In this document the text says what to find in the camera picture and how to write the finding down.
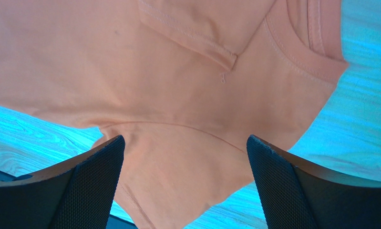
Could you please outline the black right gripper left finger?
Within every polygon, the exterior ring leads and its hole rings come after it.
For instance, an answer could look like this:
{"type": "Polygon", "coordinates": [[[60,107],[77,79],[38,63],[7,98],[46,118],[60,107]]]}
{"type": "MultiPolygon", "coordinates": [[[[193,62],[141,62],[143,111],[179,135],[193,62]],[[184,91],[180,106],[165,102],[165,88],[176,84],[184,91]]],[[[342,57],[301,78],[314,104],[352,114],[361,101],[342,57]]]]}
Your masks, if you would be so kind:
{"type": "Polygon", "coordinates": [[[104,229],[124,161],[111,140],[48,168],[0,181],[0,229],[104,229]]]}

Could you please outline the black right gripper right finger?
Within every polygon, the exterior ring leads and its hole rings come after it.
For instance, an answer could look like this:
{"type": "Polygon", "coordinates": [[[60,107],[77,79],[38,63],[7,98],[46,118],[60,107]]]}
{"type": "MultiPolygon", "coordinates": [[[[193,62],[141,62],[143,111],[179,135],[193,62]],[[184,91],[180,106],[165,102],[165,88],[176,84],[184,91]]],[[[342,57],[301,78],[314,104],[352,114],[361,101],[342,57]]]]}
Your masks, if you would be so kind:
{"type": "Polygon", "coordinates": [[[381,229],[381,181],[344,174],[255,135],[247,155],[270,229],[381,229]]]}

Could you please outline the orange t shirt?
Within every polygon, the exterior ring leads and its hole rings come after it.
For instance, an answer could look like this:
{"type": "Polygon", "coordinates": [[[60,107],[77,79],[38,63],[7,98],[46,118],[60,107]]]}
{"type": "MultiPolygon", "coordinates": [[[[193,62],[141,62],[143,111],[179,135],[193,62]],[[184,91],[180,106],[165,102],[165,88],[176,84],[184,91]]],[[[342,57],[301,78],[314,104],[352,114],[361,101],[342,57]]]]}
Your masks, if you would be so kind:
{"type": "Polygon", "coordinates": [[[289,150],[347,68],[339,0],[0,0],[0,106],[125,138],[115,201],[182,229],[289,150]]]}

